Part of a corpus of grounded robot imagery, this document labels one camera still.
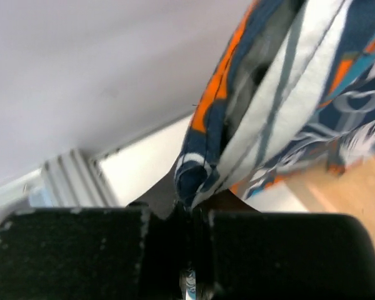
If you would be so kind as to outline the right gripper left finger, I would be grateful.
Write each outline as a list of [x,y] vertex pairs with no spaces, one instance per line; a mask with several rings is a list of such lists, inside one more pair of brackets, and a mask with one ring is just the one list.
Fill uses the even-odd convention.
[[120,207],[0,211],[0,299],[181,299],[187,211]]

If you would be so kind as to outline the blue cartoon print shorts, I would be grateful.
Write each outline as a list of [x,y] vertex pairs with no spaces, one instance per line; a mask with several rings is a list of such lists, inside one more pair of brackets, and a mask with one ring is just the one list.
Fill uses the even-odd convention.
[[375,155],[375,1],[253,1],[197,105],[176,162],[194,208],[243,200],[320,160]]

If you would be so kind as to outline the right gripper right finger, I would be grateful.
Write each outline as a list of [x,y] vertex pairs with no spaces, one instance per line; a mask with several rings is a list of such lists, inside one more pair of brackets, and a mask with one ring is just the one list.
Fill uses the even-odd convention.
[[259,212],[216,196],[192,210],[193,264],[209,299],[375,299],[375,249],[348,214]]

